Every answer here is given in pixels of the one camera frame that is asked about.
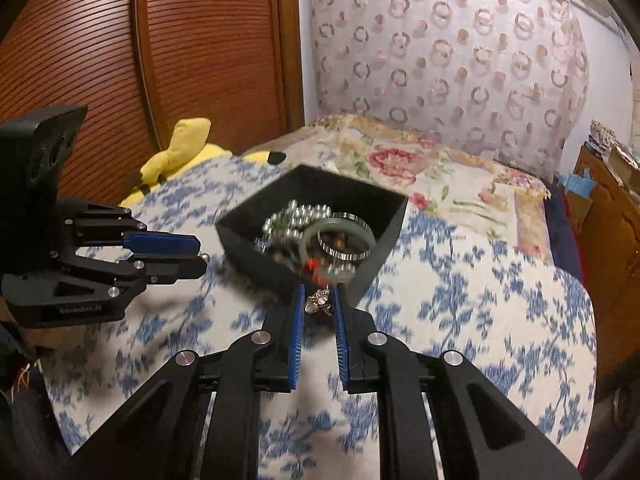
white wall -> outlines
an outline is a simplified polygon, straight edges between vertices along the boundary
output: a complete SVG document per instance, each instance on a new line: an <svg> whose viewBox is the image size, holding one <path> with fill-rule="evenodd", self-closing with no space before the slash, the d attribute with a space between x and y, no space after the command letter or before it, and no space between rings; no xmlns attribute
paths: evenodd
<svg viewBox="0 0 640 480"><path fill-rule="evenodd" d="M321 113L314 81L310 0L300 0L299 4L305 119L310 123ZM618 139L625 144L629 143L631 135L633 95L629 58L615 22L611 18L595 18L577 6L574 6L574 13L580 21L587 47L589 88L584 108L564 145L561 173L573 171L580 147L589 135L592 120L614 130Z"/></svg>

sheer curtain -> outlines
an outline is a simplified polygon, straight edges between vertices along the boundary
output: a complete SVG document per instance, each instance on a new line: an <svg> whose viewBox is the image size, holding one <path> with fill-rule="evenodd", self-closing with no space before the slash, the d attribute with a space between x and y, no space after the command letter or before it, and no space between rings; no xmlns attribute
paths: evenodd
<svg viewBox="0 0 640 480"><path fill-rule="evenodd" d="M321 110L557 170L588 60L567 0L312 0Z"/></svg>

bedspread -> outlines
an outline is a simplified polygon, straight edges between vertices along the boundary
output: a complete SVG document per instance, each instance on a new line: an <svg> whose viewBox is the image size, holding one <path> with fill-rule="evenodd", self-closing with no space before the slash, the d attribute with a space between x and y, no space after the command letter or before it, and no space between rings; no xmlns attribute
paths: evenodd
<svg viewBox="0 0 640 480"><path fill-rule="evenodd" d="M397 130L379 120L339 114L265 145L287 154L285 167L330 164L341 174L388 187L414 207L553 263L536 177Z"/></svg>
<svg viewBox="0 0 640 480"><path fill-rule="evenodd" d="M124 320L88 326L82 344L43 363L72 450L176 352L226 349L259 328L266 309L278 308L228 264L214 223L282 171L216 158L133 207L150 229L198 236L210 264L200 280L150 286ZM121 248L87 254L127 255ZM504 240L408 208L396 246L358 307L414 351L464 353L578 462L591 417L595 332L589 297L569 274ZM261 419L263 479L379 477L375 396L342 391L335 338L324 326L306 327L298 389L265 395Z"/></svg>

blue floral bedsheet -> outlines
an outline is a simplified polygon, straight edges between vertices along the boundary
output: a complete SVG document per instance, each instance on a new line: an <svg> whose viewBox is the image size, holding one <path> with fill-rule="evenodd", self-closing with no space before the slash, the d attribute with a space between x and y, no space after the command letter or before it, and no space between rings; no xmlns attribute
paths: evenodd
<svg viewBox="0 0 640 480"><path fill-rule="evenodd" d="M282 171L216 158L133 208L149 229L197 235L211 261L202 279L150 286L123 321L87 327L80 346L44 363L72 450L177 351L220 351L261 326L277 301L225 261L214 222ZM126 255L119 248L88 253ZM408 209L359 307L415 351L463 352L577 464L591 417L596 343L591 301L576 279L504 241ZM376 399L342 391L329 329L307 330L298 384L293 394L264 396L260 478L378 478Z"/></svg>

cardboard box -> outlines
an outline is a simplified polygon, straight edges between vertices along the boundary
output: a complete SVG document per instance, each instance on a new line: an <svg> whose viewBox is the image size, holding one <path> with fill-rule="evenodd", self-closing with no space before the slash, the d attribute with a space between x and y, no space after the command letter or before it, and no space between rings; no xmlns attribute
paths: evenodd
<svg viewBox="0 0 640 480"><path fill-rule="evenodd" d="M640 169L631 155L623 153L623 149L614 144L608 163L630 190L640 193Z"/></svg>
<svg viewBox="0 0 640 480"><path fill-rule="evenodd" d="M327 204L335 212L362 218L376 237L376 246L360 263L347 286L347 300L356 306L398 240L407 197L339 174L310 166L298 166L249 197L216 222L226 257L259 286L289 303L291 293L305 283L309 294L318 290L310 279L274 262L254 249L262 224L290 200L300 205Z"/></svg>

